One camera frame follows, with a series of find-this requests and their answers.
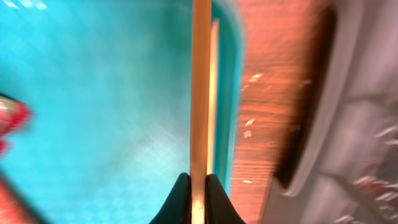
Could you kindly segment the wooden chopstick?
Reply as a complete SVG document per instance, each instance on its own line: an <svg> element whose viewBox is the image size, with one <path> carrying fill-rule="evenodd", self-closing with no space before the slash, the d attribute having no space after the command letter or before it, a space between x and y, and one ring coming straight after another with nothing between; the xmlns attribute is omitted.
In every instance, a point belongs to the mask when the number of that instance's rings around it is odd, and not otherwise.
<svg viewBox="0 0 398 224"><path fill-rule="evenodd" d="M214 150L215 150L215 128L216 128L216 103L218 82L218 44L219 44L219 20L216 19L211 25L210 41L210 79L209 79L209 111L208 111L208 152L207 152L207 174L213 172Z"/></svg>
<svg viewBox="0 0 398 224"><path fill-rule="evenodd" d="M211 0L193 1L190 177L192 224L205 224L205 180L208 154Z"/></svg>

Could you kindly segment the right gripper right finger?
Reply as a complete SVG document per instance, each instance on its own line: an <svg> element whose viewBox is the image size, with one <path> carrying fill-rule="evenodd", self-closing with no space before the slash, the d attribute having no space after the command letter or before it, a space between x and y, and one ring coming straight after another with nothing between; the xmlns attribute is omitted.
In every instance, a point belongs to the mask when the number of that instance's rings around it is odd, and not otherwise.
<svg viewBox="0 0 398 224"><path fill-rule="evenodd" d="M228 195L215 174L207 175L205 184L206 224L245 224L234 209Z"/></svg>

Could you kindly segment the red snack wrapper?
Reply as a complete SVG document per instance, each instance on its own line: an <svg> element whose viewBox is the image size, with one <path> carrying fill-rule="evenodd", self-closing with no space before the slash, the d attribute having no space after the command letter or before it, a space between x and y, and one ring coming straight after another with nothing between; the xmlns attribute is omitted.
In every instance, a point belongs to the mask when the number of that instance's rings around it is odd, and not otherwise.
<svg viewBox="0 0 398 224"><path fill-rule="evenodd" d="M5 154L8 145L4 137L21 129L30 117L31 111L26 104L1 94L1 156Z"/></svg>

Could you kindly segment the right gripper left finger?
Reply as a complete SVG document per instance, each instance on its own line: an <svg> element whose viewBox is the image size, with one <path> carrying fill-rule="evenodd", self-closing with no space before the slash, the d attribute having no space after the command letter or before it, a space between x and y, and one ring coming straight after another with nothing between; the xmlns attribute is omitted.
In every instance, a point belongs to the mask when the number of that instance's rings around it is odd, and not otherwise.
<svg viewBox="0 0 398 224"><path fill-rule="evenodd" d="M181 173L164 204L150 224L191 224L192 188L190 176Z"/></svg>

